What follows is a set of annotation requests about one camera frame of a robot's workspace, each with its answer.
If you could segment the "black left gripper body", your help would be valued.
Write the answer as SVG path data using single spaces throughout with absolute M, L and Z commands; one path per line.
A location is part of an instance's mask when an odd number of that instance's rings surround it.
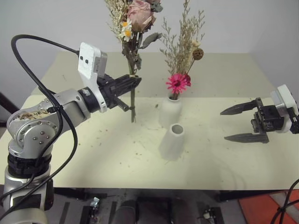
M 125 104 L 122 100 L 119 99 L 120 96 L 115 96 L 112 93 L 112 89 L 114 88 L 113 79 L 111 76 L 105 74 L 104 77 L 97 78 L 97 84 L 99 90 L 104 97 L 106 105 L 109 109 L 113 109 L 114 107 L 120 107 L 123 111 L 128 111 L 129 106 Z

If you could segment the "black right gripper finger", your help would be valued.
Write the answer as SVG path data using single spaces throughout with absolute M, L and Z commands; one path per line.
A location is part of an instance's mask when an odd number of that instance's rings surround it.
M 225 110 L 223 110 L 220 115 L 235 115 L 235 114 L 240 114 L 244 111 L 249 111 L 252 110 L 253 108 L 256 107 L 256 101 L 252 100 L 250 102 L 247 103 L 241 103 L 241 104 L 237 104 L 234 105 L 232 107 L 229 107 Z
M 268 143 L 269 139 L 265 133 L 242 133 L 224 137 L 225 140 L 239 143 Z

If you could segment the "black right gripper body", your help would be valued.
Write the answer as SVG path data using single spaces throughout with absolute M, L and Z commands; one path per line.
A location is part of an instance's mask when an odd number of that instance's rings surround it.
M 284 117 L 281 117 L 274 105 L 264 106 L 260 98 L 251 101 L 257 111 L 251 120 L 254 133 L 280 131 L 283 128 Z

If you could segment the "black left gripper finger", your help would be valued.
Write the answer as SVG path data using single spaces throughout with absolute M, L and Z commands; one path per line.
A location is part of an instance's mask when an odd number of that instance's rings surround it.
M 123 75 L 114 80 L 113 86 L 115 88 L 136 88 L 141 80 L 142 78 L 139 76 Z
M 125 93 L 130 92 L 131 90 L 134 90 L 138 85 L 139 85 L 139 82 L 118 83 L 112 89 L 112 93 L 115 96 L 121 96 L 121 95 L 124 95 Z

